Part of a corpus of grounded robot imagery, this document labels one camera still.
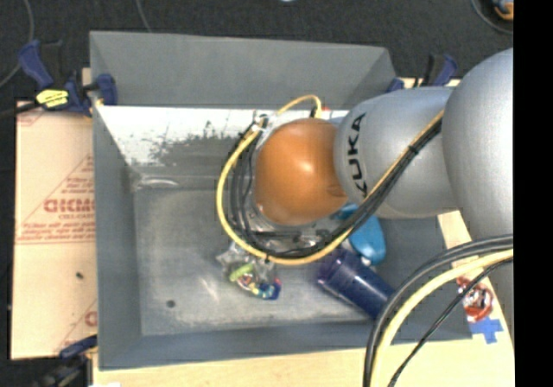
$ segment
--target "clear plastic object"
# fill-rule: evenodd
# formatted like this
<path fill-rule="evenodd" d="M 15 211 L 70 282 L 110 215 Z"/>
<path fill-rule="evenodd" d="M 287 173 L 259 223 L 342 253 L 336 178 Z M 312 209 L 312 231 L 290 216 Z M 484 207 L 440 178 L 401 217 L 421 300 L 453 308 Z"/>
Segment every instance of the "clear plastic object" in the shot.
<path fill-rule="evenodd" d="M 228 251 L 217 256 L 225 278 L 242 290 L 262 300 L 275 300 L 282 285 L 275 264 L 254 257 L 232 243 Z"/>

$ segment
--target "blue object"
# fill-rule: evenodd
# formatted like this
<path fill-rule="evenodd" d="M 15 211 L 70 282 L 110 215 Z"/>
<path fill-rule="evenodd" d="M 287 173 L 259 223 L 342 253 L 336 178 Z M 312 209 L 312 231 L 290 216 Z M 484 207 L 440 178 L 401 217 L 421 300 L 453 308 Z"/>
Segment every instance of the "blue object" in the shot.
<path fill-rule="evenodd" d="M 78 355 L 80 355 L 82 352 L 86 352 L 89 349 L 92 349 L 93 347 L 96 347 L 98 345 L 98 336 L 92 335 L 87 338 L 81 339 L 80 341 L 77 341 L 70 346 L 64 348 L 60 352 L 60 359 L 71 359 Z"/>
<path fill-rule="evenodd" d="M 336 214 L 336 218 L 347 219 L 357 208 L 357 205 L 347 204 Z M 386 258 L 384 233 L 378 218 L 374 215 L 349 236 L 349 243 L 356 252 L 368 259 L 371 265 L 382 263 Z"/>
<path fill-rule="evenodd" d="M 400 89 L 404 89 L 404 88 L 405 88 L 405 82 L 402 79 L 399 79 L 398 77 L 396 77 L 391 81 L 385 93 L 399 91 Z"/>
<path fill-rule="evenodd" d="M 17 59 L 21 69 L 38 85 L 38 91 L 42 91 L 54 84 L 54 79 L 42 63 L 39 47 L 40 42 L 33 40 L 21 48 Z"/>
<path fill-rule="evenodd" d="M 472 334 L 483 333 L 486 344 L 497 342 L 496 332 L 503 332 L 503 327 L 499 320 L 492 320 L 489 316 L 483 320 L 468 325 Z"/>
<path fill-rule="evenodd" d="M 19 64 L 22 70 L 36 81 L 37 91 L 41 92 L 54 84 L 54 79 L 44 66 L 40 55 L 40 42 L 33 40 L 23 46 L 18 54 Z M 91 100 L 86 91 L 99 89 L 105 105 L 115 105 L 118 101 L 117 88 L 112 76 L 107 73 L 100 74 L 96 81 L 89 86 L 82 86 L 77 81 L 77 75 L 72 74 L 63 86 L 67 92 L 67 101 L 56 105 L 43 105 L 47 111 L 78 112 L 91 117 Z"/>
<path fill-rule="evenodd" d="M 443 59 L 442 70 L 432 81 L 432 86 L 445 86 L 457 73 L 457 63 L 455 60 L 446 54 L 443 55 Z"/>
<path fill-rule="evenodd" d="M 324 289 L 365 310 L 373 319 L 394 292 L 359 256 L 343 248 L 325 257 L 317 281 Z"/>

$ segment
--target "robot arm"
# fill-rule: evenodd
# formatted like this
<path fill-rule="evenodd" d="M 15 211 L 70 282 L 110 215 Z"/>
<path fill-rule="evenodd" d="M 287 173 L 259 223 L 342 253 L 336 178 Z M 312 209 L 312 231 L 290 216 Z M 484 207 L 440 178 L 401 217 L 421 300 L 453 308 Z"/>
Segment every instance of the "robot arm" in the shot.
<path fill-rule="evenodd" d="M 339 120 L 307 118 L 278 127 L 254 146 L 251 214 L 257 212 L 274 230 L 309 228 L 347 201 L 364 205 L 390 165 L 411 149 L 412 160 L 373 206 L 377 216 L 426 218 L 460 210 L 472 239 L 512 234 L 512 65 L 510 49 L 481 62 L 455 89 L 390 92 Z M 414 146 L 429 127 L 438 130 Z M 301 258 L 324 256 L 349 228 L 322 247 L 305 247 L 308 255 Z M 246 246 L 277 263 L 305 262 L 288 252 L 277 258 L 258 245 Z M 512 329 L 512 267 L 503 274 L 496 289 Z"/>

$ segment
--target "blue clamp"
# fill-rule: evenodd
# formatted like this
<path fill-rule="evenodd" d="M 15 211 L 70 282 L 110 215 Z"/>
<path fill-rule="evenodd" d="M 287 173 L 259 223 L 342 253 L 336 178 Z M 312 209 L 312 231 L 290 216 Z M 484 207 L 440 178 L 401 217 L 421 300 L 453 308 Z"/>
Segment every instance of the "blue clamp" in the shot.
<path fill-rule="evenodd" d="M 47 111 L 70 111 L 90 117 L 92 103 L 87 93 L 93 90 L 100 90 L 105 105 L 115 105 L 118 101 L 115 81 L 107 73 L 100 74 L 87 86 L 81 85 L 76 73 L 72 73 L 62 90 L 50 89 L 54 86 L 54 79 L 42 63 L 38 40 L 23 46 L 19 51 L 18 60 L 22 70 L 36 81 L 35 100 Z"/>

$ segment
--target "cardboard sheet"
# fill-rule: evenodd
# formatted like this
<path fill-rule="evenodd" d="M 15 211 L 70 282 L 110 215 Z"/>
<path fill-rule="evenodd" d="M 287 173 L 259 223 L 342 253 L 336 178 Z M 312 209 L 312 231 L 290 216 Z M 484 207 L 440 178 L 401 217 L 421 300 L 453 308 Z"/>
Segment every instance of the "cardboard sheet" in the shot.
<path fill-rule="evenodd" d="M 12 358 L 96 333 L 92 120 L 42 109 L 16 123 Z"/>

